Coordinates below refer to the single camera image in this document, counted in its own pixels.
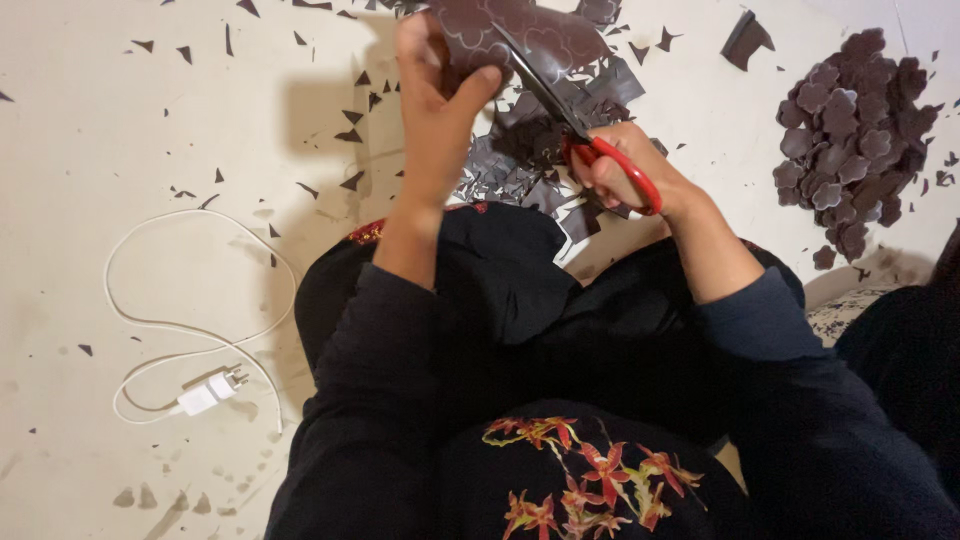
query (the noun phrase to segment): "person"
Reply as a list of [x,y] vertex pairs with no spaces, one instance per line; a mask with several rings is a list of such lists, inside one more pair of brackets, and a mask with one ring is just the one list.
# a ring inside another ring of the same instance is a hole
[[[643,131],[671,237],[582,287],[535,209],[444,210],[495,67],[455,95],[436,20],[396,31],[406,167],[385,221],[309,270],[303,406],[266,537],[956,538],[920,448],[804,320],[788,269],[741,241]],[[575,160],[608,207],[644,204]],[[749,498],[704,448],[724,433]]]

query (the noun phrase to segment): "hand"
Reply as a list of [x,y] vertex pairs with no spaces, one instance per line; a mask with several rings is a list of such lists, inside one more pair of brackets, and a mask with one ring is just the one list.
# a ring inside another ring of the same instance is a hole
[[[663,154],[650,142],[647,134],[632,122],[621,122],[606,128],[589,131],[590,136],[606,140],[624,156],[630,158],[636,166],[646,173],[650,181],[660,191],[663,199],[663,217],[670,217],[686,207],[686,203],[699,192],[693,183],[673,168]],[[638,209],[647,206],[647,201],[627,178],[623,169],[613,158],[606,156],[597,160],[592,167],[572,153],[573,172],[585,187],[593,187],[603,204],[615,208],[620,203]]]
[[444,98],[440,86],[449,51],[440,23],[428,12],[397,25],[396,55],[406,137],[404,199],[442,206],[467,160],[473,119],[493,98],[502,74],[496,66],[483,67]]

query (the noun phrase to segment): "white floor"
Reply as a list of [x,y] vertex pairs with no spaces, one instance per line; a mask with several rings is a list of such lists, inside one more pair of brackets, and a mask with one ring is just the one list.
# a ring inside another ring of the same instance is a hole
[[[102,289],[103,263],[135,224],[219,193],[211,209],[254,229],[302,272],[354,227],[384,215],[399,187],[395,92],[383,94],[358,124],[365,144],[332,138],[350,128],[341,109],[366,107],[367,88],[353,86],[360,71],[368,71],[373,89],[385,78],[396,82],[391,15],[381,9],[375,16],[363,2],[347,0],[334,0],[334,12],[347,9],[362,20],[273,0],[254,0],[260,18],[232,0],[159,3],[7,1],[0,10],[0,91],[15,101],[0,101],[4,538],[260,535],[300,406],[313,391],[293,322],[246,347],[281,389],[288,418],[282,437],[269,388],[256,375],[229,406],[127,425],[110,408],[117,383],[143,361],[208,343],[117,319]],[[951,35],[960,11],[948,0],[857,0],[840,9],[826,0],[757,0],[747,7],[777,51],[760,49],[749,73],[719,55],[743,11],[737,1],[624,4],[619,22],[632,30],[610,42],[647,90],[631,104],[636,122],[671,149],[670,159],[709,191],[741,236],[811,282],[813,303],[856,282],[857,272],[815,271],[811,255],[826,243],[824,230],[811,212],[777,204],[771,171],[782,160],[782,128],[774,115],[794,82],[845,36],[880,25],[887,56],[899,59],[909,49],[937,71],[921,101],[948,103],[930,134],[936,140],[924,176],[932,180],[948,151],[960,151],[960,109],[953,108],[960,41]],[[227,23],[233,58],[225,54]],[[656,44],[663,25],[683,36],[670,53],[653,48],[637,66],[627,41]],[[294,31],[306,46],[295,43]],[[131,39],[154,40],[153,54]],[[176,50],[184,45],[192,65]],[[937,49],[940,59],[931,63]],[[673,150],[680,143],[686,146]],[[218,168],[221,184],[214,183]],[[366,171],[358,193],[338,187],[357,170]],[[318,190],[318,199],[297,182]],[[861,263],[876,270],[875,279],[915,281],[929,271],[960,214],[960,186],[932,184],[923,199],[919,185],[904,192],[915,213],[890,230],[871,227]],[[196,198],[175,198],[171,186]],[[578,277],[595,275],[656,226],[650,219],[602,219],[605,230],[567,256]],[[268,224],[280,237],[270,238]],[[881,243],[889,249],[869,255]],[[265,250],[204,216],[135,235],[119,255],[111,287],[131,314],[231,339],[269,326],[293,292]],[[171,363],[132,384],[130,395],[160,407],[186,382],[237,362],[220,353]],[[121,406],[149,417],[126,400]],[[191,510],[178,510],[180,492]]]

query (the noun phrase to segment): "black clothing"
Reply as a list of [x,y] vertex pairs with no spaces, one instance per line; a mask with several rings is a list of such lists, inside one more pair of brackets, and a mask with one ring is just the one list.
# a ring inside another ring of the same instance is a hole
[[[318,260],[296,305],[318,392],[268,539],[956,537],[780,264],[695,307],[672,240],[586,288],[562,245],[549,217],[483,205],[446,216],[436,293],[364,265],[371,244]],[[702,450],[725,432],[749,501]]]

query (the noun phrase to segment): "left hand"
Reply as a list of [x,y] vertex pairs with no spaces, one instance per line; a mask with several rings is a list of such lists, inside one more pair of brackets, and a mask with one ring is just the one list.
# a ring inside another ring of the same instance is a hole
[[496,66],[483,67],[445,99],[440,85],[449,51],[440,23],[429,12],[397,25],[396,56],[407,155],[401,195],[442,207],[467,160],[473,119],[493,98],[502,74]]

